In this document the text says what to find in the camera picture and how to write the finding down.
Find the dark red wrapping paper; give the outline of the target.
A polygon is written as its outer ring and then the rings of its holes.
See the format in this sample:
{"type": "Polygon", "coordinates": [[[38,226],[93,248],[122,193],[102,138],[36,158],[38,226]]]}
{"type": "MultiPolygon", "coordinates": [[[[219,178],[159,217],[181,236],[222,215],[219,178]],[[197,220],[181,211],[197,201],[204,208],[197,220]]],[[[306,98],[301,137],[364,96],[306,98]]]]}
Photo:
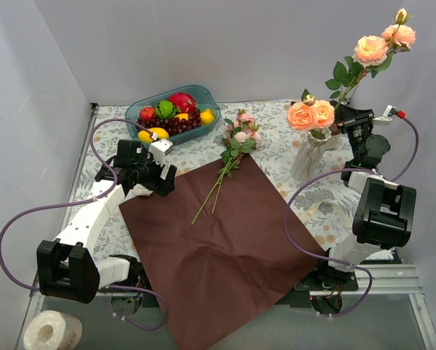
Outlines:
{"type": "Polygon", "coordinates": [[[209,196],[221,161],[175,179],[166,197],[120,211],[147,278],[168,301],[180,349],[207,349],[273,306],[323,249],[251,157],[209,196]]]}

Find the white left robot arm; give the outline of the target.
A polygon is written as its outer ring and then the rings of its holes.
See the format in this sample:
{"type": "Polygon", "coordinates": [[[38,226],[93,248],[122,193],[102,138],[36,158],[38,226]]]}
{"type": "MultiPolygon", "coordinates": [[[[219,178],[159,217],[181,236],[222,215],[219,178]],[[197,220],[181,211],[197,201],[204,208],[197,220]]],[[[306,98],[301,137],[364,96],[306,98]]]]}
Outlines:
{"type": "Polygon", "coordinates": [[[165,158],[174,145],[160,139],[145,147],[140,141],[121,140],[115,156],[102,165],[84,205],[53,241],[36,250],[39,291],[43,295],[90,303],[97,291],[116,284],[135,290],[141,264],[135,258],[114,254],[95,261],[93,250],[114,211],[137,185],[167,196],[174,190],[175,166],[165,158]]]}

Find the pink artificial flower bunch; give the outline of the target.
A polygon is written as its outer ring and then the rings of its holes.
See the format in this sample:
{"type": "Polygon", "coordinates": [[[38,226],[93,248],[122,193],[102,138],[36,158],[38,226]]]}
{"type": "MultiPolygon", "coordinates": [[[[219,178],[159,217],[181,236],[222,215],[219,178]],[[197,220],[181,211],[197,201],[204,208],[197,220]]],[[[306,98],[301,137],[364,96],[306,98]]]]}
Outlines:
{"type": "Polygon", "coordinates": [[[213,194],[215,194],[215,199],[211,213],[213,214],[215,212],[225,177],[231,177],[232,171],[240,168],[242,158],[255,149],[260,148],[262,144],[262,137],[259,133],[260,126],[257,124],[255,118],[245,109],[238,109],[234,121],[225,118],[225,123],[227,127],[226,134],[225,137],[222,138],[225,150],[220,154],[223,166],[218,170],[219,177],[192,220],[192,225],[195,224],[213,194]]]}

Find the peach rose stem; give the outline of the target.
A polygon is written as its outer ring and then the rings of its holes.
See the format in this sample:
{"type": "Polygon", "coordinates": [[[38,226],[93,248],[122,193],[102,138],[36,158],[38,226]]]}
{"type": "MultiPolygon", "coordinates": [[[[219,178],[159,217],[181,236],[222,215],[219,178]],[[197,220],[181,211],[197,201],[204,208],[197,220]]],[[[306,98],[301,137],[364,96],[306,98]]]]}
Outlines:
{"type": "Polygon", "coordinates": [[[332,91],[330,102],[338,109],[348,95],[367,76],[375,78],[386,71],[398,53],[411,51],[416,43],[416,32],[408,25],[409,14],[399,9],[392,24],[381,35],[368,35],[358,39],[353,54],[336,62],[332,78],[325,85],[332,91]]]}
{"type": "Polygon", "coordinates": [[[307,131],[318,140],[331,137],[330,127],[335,121],[335,108],[325,100],[317,99],[305,89],[300,101],[292,102],[287,110],[287,123],[296,131],[307,131]]]}

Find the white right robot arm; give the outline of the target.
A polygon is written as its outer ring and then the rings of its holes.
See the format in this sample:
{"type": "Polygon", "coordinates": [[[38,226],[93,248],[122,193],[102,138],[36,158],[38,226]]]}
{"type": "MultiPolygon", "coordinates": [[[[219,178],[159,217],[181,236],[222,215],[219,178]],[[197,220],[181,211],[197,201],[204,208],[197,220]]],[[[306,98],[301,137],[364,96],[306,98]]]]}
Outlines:
{"type": "Polygon", "coordinates": [[[351,281],[355,266],[370,255],[406,245],[416,204],[415,189],[389,181],[377,172],[391,145],[386,137],[373,133],[373,110],[340,105],[335,124],[348,136],[353,153],[340,178],[361,197],[350,223],[352,234],[328,249],[315,269],[315,282],[325,290],[351,281]]]}

